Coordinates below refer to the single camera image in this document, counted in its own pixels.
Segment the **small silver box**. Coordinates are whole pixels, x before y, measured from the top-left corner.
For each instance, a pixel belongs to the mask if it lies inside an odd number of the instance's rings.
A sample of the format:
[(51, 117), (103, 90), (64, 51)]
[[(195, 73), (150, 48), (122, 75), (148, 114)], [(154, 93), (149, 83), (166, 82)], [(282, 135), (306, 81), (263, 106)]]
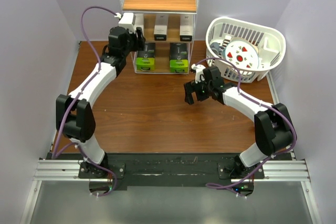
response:
[(141, 28), (142, 33), (144, 33), (144, 14), (134, 14), (135, 16), (135, 29)]

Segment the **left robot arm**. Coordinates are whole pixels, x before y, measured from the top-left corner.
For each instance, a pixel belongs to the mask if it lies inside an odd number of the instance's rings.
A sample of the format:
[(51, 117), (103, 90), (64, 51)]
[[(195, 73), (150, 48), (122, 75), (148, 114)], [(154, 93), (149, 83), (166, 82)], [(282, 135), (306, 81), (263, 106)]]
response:
[(80, 151), (84, 170), (97, 178), (110, 175), (106, 152), (95, 137), (96, 122), (93, 105), (109, 83), (118, 77), (126, 66), (131, 52), (142, 51), (145, 38), (142, 28), (124, 27), (110, 29), (108, 44), (104, 46), (99, 61), (84, 82), (68, 95), (56, 99), (56, 128)]

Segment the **narrow silver razor box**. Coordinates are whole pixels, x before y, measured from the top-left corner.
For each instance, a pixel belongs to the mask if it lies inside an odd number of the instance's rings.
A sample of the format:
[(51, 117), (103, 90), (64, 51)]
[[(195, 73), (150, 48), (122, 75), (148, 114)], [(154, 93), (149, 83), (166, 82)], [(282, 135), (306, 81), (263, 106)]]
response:
[(180, 16), (180, 41), (193, 40), (193, 15), (184, 14)]

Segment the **black green razor box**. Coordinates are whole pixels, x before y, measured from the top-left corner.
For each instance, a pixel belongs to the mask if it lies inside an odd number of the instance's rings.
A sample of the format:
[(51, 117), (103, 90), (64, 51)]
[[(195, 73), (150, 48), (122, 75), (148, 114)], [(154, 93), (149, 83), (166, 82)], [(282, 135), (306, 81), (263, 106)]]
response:
[(187, 43), (170, 43), (170, 72), (188, 72), (188, 45)]
[(136, 69), (137, 71), (155, 70), (155, 43), (145, 43), (144, 50), (137, 52)]

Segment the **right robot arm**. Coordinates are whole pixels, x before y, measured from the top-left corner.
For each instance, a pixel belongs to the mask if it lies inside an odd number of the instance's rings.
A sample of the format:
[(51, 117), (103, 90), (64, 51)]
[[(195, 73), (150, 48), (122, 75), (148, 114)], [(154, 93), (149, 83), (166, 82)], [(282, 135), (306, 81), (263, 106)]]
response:
[(194, 103), (193, 94), (197, 101), (212, 98), (236, 109), (254, 123), (255, 142), (235, 157), (232, 174), (246, 178), (252, 173), (253, 166), (293, 143), (293, 125), (284, 104), (263, 103), (233, 83), (225, 83), (216, 66), (206, 68), (193, 64), (191, 71), (195, 73), (195, 79), (184, 84), (186, 103)]

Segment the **silver box with H logo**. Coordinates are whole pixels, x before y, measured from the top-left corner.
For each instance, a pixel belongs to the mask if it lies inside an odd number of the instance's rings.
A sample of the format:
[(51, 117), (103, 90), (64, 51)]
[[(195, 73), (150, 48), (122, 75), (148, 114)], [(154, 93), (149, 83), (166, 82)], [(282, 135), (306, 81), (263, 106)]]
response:
[(157, 14), (156, 15), (155, 24), (154, 24), (154, 32), (153, 32), (155, 41), (166, 41), (168, 22), (169, 22), (168, 14)]

